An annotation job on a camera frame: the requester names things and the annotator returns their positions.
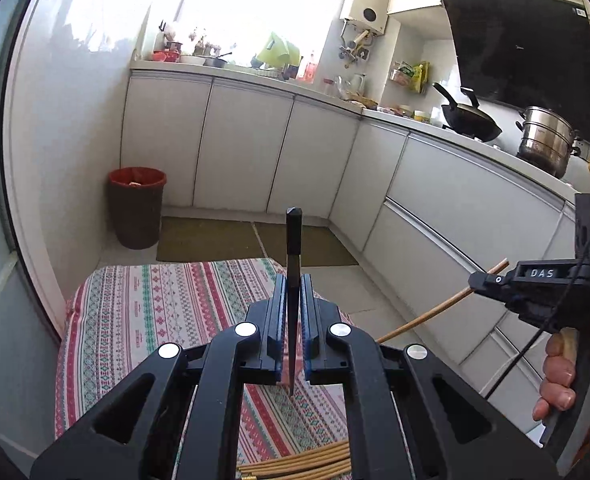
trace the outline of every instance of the hand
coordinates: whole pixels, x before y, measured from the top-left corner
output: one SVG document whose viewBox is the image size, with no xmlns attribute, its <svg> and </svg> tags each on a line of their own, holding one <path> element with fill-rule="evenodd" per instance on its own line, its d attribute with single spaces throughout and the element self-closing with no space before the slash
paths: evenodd
<svg viewBox="0 0 590 480">
<path fill-rule="evenodd" d="M 560 334 L 553 334 L 546 343 L 544 374 L 546 379 L 539 387 L 541 398 L 535 403 L 533 420 L 539 421 L 550 412 L 550 407 L 565 411 L 575 402 L 575 392 L 570 389 L 574 380 L 575 366 L 562 356 L 564 339 Z"/>
</svg>

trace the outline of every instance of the pot handle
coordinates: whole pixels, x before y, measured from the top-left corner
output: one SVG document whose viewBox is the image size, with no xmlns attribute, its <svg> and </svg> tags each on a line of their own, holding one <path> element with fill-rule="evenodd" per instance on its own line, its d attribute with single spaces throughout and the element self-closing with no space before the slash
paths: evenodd
<svg viewBox="0 0 590 480">
<path fill-rule="evenodd" d="M 450 104 L 450 109 L 451 110 L 455 110 L 457 108 L 457 101 L 455 101 L 455 98 L 450 95 L 450 93 L 448 92 L 448 90 L 446 90 L 442 85 L 440 85 L 439 83 L 433 83 L 432 84 L 434 89 L 439 92 L 440 94 L 442 94 L 446 99 L 448 99 L 448 102 Z"/>
<path fill-rule="evenodd" d="M 477 96 L 475 95 L 475 91 L 472 88 L 460 88 L 463 95 L 470 99 L 471 104 L 475 108 L 479 108 L 479 101 L 477 100 Z"/>
</svg>

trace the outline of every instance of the water heater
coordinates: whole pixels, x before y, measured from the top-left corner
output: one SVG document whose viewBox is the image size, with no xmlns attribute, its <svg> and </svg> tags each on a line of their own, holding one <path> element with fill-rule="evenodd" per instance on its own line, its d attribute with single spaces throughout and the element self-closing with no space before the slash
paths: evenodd
<svg viewBox="0 0 590 480">
<path fill-rule="evenodd" d="M 349 20 L 360 28 L 383 34 L 388 18 L 389 0 L 344 0 L 342 20 Z"/>
</svg>

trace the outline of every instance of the bundle of chopsticks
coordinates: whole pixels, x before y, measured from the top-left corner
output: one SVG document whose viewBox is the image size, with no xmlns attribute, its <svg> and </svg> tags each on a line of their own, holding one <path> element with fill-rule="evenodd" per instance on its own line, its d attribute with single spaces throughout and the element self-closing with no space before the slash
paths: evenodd
<svg viewBox="0 0 590 480">
<path fill-rule="evenodd" d="M 506 267 L 508 267 L 508 260 L 503 260 L 489 270 L 488 273 L 497 274 Z M 413 319 L 410 323 L 406 323 L 380 337 L 377 342 L 384 343 L 393 337 L 408 332 L 449 309 L 454 304 L 459 303 L 470 294 L 472 294 L 472 290 L 467 286 L 449 300 L 438 304 L 428 312 Z M 242 474 L 242 480 L 329 480 L 350 471 L 350 449 L 348 440 L 342 440 L 303 453 L 242 465 L 238 469 Z"/>
</svg>

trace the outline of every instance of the brown trash can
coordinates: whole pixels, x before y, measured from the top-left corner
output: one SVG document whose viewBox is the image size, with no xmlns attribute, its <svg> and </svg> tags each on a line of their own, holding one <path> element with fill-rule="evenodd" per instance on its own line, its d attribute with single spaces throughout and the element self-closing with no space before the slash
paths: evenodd
<svg viewBox="0 0 590 480">
<path fill-rule="evenodd" d="M 159 241 L 166 174 L 153 168 L 121 168 L 108 174 L 108 211 L 117 240 L 129 249 Z"/>
</svg>

